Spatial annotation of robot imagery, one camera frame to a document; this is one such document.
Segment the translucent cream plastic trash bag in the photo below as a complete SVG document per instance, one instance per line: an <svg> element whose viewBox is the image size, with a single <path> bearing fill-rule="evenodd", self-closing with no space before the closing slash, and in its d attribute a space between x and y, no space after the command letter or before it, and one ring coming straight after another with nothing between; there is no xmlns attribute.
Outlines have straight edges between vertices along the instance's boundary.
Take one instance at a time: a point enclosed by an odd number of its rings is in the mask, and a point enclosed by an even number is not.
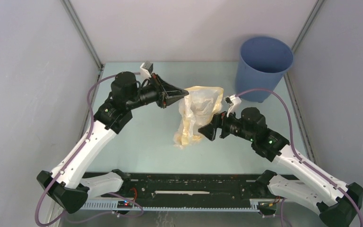
<svg viewBox="0 0 363 227"><path fill-rule="evenodd" d="M224 89L221 87L193 86L179 102L181 122L174 134L174 146L180 149L199 143L204 136L198 129L210 123L214 114L222 110Z"/></svg>

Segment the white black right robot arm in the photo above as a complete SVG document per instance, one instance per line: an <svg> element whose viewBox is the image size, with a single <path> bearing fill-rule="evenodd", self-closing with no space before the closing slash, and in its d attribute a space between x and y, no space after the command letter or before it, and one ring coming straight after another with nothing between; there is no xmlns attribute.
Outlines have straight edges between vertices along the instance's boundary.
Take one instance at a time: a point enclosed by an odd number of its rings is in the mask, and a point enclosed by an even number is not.
<svg viewBox="0 0 363 227"><path fill-rule="evenodd" d="M266 170L256 180L256 192L260 197L273 194L291 200L316 213L328 227L347 227L358 215L363 187L357 183L346 184L313 164L293 148L288 139L268 128L265 116L257 108L243 109L239 119L233 113L217 113L198 131L214 140L217 129L221 129L222 139L234 135L250 141L255 153L291 170L301 180L296 183L273 170Z"/></svg>

